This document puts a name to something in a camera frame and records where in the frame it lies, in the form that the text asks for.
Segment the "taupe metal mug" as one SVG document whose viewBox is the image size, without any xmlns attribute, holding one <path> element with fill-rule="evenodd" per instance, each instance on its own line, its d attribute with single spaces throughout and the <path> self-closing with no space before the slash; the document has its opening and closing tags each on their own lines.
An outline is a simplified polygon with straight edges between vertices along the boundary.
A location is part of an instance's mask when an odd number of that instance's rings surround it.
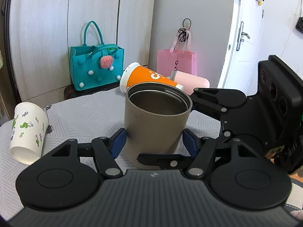
<svg viewBox="0 0 303 227">
<path fill-rule="evenodd" d="M 142 169 L 140 154 L 173 154 L 192 110 L 192 100 L 182 90 L 156 82 L 130 87 L 125 98 L 124 128 L 127 159 Z"/>
</svg>

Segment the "white paper cup green print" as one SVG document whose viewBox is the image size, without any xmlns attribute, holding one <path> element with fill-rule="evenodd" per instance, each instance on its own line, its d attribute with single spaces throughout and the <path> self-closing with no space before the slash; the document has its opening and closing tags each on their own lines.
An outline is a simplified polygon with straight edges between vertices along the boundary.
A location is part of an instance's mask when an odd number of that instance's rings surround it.
<svg viewBox="0 0 303 227">
<path fill-rule="evenodd" d="M 12 157 L 26 165 L 40 159 L 49 121 L 46 113 L 38 105 L 23 102 L 14 110 L 10 153 Z"/>
</svg>

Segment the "orange cup white lid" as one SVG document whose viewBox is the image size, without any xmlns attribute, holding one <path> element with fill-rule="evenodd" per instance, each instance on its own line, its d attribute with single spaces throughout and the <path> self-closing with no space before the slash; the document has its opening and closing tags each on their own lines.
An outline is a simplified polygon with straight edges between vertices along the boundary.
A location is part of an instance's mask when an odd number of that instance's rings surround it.
<svg viewBox="0 0 303 227">
<path fill-rule="evenodd" d="M 161 84 L 176 87 L 180 90 L 184 89 L 183 85 L 178 84 L 157 72 L 149 70 L 137 62 L 134 62 L 131 63 L 123 72 L 120 79 L 120 90 L 125 94 L 131 86 L 143 82 L 158 82 Z"/>
</svg>

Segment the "pink paper gift bag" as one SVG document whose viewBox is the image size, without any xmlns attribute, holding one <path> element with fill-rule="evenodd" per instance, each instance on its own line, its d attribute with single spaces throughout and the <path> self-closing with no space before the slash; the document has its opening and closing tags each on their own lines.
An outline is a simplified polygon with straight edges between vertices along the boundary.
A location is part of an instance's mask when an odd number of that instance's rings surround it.
<svg viewBox="0 0 303 227">
<path fill-rule="evenodd" d="M 179 28 L 172 46 L 157 53 L 157 73 L 169 76 L 172 71 L 197 75 L 196 53 L 191 51 L 191 32 L 186 27 Z"/>
</svg>

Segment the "black case on floor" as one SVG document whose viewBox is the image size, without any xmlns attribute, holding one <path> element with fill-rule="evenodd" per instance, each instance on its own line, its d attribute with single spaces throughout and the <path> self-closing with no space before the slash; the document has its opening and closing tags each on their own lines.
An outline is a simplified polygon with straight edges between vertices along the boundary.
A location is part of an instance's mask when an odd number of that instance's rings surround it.
<svg viewBox="0 0 303 227">
<path fill-rule="evenodd" d="M 80 96 L 91 95 L 91 94 L 101 92 L 101 91 L 108 91 L 108 90 L 117 88 L 118 86 L 119 86 L 119 83 L 114 82 L 112 84 L 108 84 L 108 85 L 104 85 L 104 86 L 100 86 L 100 87 L 96 87 L 96 88 L 92 88 L 92 89 L 77 91 L 75 89 L 74 85 L 68 85 L 64 89 L 64 99 L 68 100 L 68 99 L 72 99 L 72 98 L 76 98 L 76 97 L 80 97 Z"/>
</svg>

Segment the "teal felt handbag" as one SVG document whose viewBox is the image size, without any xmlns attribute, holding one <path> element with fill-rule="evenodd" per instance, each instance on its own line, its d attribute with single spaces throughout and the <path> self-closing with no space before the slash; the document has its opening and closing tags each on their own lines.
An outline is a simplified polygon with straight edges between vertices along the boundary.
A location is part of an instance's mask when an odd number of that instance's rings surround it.
<svg viewBox="0 0 303 227">
<path fill-rule="evenodd" d="M 89 46 L 86 33 L 94 24 L 101 43 Z M 116 44 L 105 44 L 102 33 L 96 22 L 87 23 L 84 30 L 83 45 L 71 47 L 69 69 L 72 84 L 77 91 L 84 91 L 117 83 L 121 80 L 124 65 L 124 49 Z"/>
</svg>

